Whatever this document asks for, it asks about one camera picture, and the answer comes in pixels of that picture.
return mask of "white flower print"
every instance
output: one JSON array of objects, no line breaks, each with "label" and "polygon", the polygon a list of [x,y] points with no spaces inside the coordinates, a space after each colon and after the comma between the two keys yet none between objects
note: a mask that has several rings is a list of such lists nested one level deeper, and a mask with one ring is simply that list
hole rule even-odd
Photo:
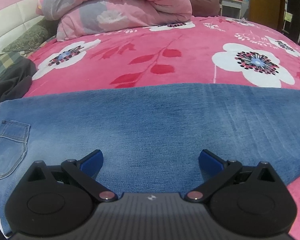
[{"label": "white flower print", "polygon": [[165,31],[165,30],[171,30],[171,29],[190,29],[194,28],[195,25],[193,22],[185,22],[185,23],[177,23],[177,24],[167,24],[167,25],[159,25],[159,26],[150,26],[145,28],[150,28],[152,32],[157,31]]},{"label": "white flower print", "polygon": [[88,49],[97,46],[100,42],[101,40],[99,39],[87,43],[79,41],[66,46],[60,52],[52,54],[40,63],[38,71],[33,75],[32,80],[43,77],[54,68],[65,68],[77,63],[86,55]]},{"label": "white flower print", "polygon": [[290,55],[293,55],[295,57],[300,57],[300,53],[296,51],[295,49],[291,48],[285,41],[279,41],[276,39],[273,39],[271,37],[266,36],[266,38],[275,46],[278,48],[284,49],[287,53]]},{"label": "white flower print", "polygon": [[250,22],[247,22],[247,21],[244,21],[244,20],[233,19],[233,18],[226,18],[226,21],[237,22],[237,23],[240,23],[241,25],[244,25],[244,26],[253,26],[253,27],[256,27],[253,23],[250,23]]},{"label": "white flower print", "polygon": [[221,30],[219,28],[219,25],[213,25],[212,23],[204,23],[203,25],[210,28],[210,29],[216,29],[216,30],[219,30],[221,32],[225,32],[224,30]]},{"label": "white flower print", "polygon": [[223,46],[225,52],[212,57],[213,63],[227,71],[242,72],[243,76],[258,87],[280,88],[281,82],[294,85],[293,76],[280,64],[272,53],[253,50],[237,43]]}]

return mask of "plaid cloth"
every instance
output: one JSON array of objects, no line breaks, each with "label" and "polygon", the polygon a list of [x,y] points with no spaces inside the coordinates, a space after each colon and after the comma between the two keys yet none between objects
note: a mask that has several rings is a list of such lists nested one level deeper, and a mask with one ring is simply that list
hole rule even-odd
[{"label": "plaid cloth", "polygon": [[0,54],[0,77],[5,73],[8,67],[18,63],[24,57],[17,51]]}]

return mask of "pink comforter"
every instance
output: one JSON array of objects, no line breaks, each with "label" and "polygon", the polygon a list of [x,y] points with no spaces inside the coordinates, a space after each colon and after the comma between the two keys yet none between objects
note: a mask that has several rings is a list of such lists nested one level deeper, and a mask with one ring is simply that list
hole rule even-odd
[{"label": "pink comforter", "polygon": [[[224,17],[53,40],[30,58],[38,72],[26,97],[183,82],[300,90],[298,45],[262,25]],[[288,188],[298,205],[290,233],[300,240],[300,178]]]},{"label": "pink comforter", "polygon": [[125,28],[185,22],[189,0],[39,0],[37,13],[61,19],[57,40]]}]

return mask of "blue gripper pad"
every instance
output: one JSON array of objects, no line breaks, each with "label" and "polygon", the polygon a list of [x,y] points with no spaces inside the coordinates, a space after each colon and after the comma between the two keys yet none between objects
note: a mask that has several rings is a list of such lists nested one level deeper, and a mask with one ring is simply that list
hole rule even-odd
[{"label": "blue gripper pad", "polygon": [[226,161],[222,160],[213,153],[203,150],[199,156],[199,166],[206,171],[211,177],[223,171],[227,166]]},{"label": "blue gripper pad", "polygon": [[100,150],[95,150],[83,159],[78,161],[79,169],[90,177],[99,173],[103,165],[103,154]]}]

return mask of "logo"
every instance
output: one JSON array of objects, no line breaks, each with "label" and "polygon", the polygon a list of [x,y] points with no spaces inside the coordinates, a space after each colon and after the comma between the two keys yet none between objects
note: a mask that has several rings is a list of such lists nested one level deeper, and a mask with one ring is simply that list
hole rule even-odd
[{"label": "logo", "polygon": [[157,197],[155,195],[150,195],[147,197],[149,200],[153,201],[155,200]]}]

